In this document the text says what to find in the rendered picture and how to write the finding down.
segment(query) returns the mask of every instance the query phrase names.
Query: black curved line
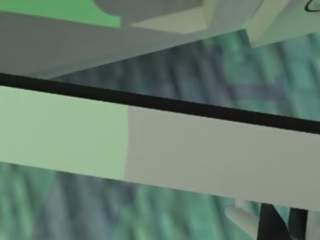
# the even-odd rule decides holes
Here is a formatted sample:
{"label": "black curved line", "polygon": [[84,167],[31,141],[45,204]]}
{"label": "black curved line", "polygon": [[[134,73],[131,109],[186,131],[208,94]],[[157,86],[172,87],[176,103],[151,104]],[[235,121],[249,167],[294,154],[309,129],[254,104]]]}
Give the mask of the black curved line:
{"label": "black curved line", "polygon": [[314,0],[309,0],[307,2],[307,4],[304,6],[304,10],[308,13],[319,13],[320,12],[320,9],[319,10],[314,10],[314,9],[310,9],[310,4],[313,2]]}

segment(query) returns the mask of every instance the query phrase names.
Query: black triangular object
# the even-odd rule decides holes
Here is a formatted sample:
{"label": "black triangular object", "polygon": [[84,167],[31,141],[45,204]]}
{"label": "black triangular object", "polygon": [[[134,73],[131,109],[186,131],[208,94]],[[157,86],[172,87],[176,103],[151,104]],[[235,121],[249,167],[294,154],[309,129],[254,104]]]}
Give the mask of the black triangular object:
{"label": "black triangular object", "polygon": [[292,237],[298,240],[305,240],[307,230],[308,211],[298,208],[291,208],[288,222],[288,229]]}
{"label": "black triangular object", "polygon": [[257,240],[291,240],[285,221],[271,204],[261,204]]}

